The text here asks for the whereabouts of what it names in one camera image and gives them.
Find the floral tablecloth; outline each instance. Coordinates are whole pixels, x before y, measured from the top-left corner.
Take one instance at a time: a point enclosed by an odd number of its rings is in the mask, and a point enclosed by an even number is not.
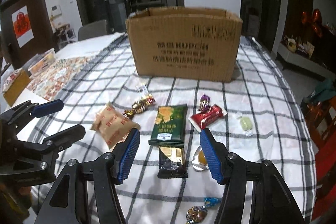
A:
[[[93,57],[76,57],[56,60],[49,68],[35,77],[27,89],[48,100],[54,100],[58,92],[77,74]]]

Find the brown snack package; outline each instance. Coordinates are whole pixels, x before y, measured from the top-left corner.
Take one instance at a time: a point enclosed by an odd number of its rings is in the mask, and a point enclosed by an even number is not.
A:
[[[109,148],[124,141],[132,128],[140,129],[140,125],[116,111],[108,102],[97,114],[90,130],[99,131]]]

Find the black and gold snack package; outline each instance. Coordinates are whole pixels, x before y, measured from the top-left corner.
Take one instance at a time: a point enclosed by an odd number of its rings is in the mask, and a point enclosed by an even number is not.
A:
[[[176,147],[159,147],[159,179],[187,178],[184,161],[184,149]]]
[[[184,148],[187,105],[159,106],[150,145]]]

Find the red candy wrapper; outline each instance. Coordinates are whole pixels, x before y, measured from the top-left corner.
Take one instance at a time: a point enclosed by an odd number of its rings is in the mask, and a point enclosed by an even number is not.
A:
[[[189,117],[190,123],[200,132],[205,129],[209,124],[213,123],[220,117],[226,115],[227,112],[222,110],[218,105],[213,105],[207,112],[197,113]]]

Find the gray chair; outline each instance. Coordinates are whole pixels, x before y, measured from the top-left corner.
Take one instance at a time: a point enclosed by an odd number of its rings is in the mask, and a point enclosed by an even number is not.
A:
[[[78,30],[78,41],[101,37],[107,34],[110,34],[110,29],[106,19],[102,19],[80,27]]]

